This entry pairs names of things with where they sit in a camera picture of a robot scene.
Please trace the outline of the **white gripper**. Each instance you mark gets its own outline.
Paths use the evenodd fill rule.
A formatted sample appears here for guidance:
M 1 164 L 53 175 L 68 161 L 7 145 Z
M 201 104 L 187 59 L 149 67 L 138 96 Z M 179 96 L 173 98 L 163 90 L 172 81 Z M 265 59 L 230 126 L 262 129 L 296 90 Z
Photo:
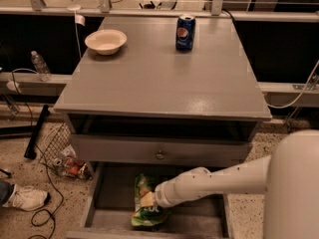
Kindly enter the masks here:
M 141 198 L 141 207 L 160 206 L 171 208 L 181 204 L 182 198 L 177 194 L 175 189 L 175 179 L 171 179 L 159 184 L 155 193 L 148 192 Z

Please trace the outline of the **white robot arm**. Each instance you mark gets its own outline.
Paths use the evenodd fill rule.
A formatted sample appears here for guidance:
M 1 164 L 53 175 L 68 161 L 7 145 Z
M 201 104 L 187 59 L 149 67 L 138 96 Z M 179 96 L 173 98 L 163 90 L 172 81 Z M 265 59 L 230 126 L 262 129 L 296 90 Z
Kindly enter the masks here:
M 183 172 L 143 196 L 141 206 L 170 208 L 228 193 L 265 196 L 263 239 L 319 239 L 319 130 L 293 132 L 272 154 L 216 172 Z

